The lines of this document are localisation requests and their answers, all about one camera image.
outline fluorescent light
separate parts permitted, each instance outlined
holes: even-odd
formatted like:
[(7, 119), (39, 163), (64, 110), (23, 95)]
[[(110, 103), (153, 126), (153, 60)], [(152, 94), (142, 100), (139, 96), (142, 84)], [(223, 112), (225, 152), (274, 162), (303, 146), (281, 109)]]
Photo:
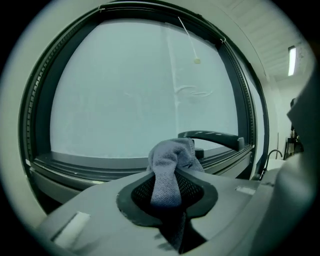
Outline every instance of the fluorescent light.
[(289, 48), (289, 73), (288, 76), (292, 76), (295, 72), (296, 67), (296, 58), (297, 58), (297, 48)]

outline glass pane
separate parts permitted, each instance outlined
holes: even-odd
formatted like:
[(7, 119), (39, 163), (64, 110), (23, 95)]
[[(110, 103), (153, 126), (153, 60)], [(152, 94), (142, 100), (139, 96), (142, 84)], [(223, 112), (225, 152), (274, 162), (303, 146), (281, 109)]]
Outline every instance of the glass pane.
[[(70, 58), (53, 100), (53, 152), (143, 158), (189, 130), (238, 134), (233, 89), (217, 49), (169, 24), (98, 25)], [(221, 147), (196, 140), (205, 150)]]

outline window frame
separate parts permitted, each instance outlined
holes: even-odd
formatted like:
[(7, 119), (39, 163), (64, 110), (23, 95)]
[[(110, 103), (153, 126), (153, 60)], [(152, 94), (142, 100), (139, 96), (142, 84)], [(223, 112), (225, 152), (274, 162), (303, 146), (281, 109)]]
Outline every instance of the window frame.
[(206, 172), (218, 174), (255, 150), (253, 101), (244, 73), (226, 37), (202, 16), (173, 4), (160, 1), (111, 2), (89, 11), (67, 26), (35, 64), (22, 97), (19, 116), (20, 151), (26, 170), (32, 168), (58, 183), (84, 189), (96, 184), (93, 181), (111, 181), (146, 169), (147, 166), (144, 165), (148, 165), (147, 157), (108, 159), (51, 152), (52, 103), (59, 79), (70, 57), (82, 40), (101, 22), (128, 18), (144, 19), (166, 22), (182, 28), (178, 16), (187, 30), (208, 40), (217, 48), (234, 92), (238, 135), (244, 137), (246, 143), (246, 147), (240, 152), (222, 151), (201, 159), (200, 163)]

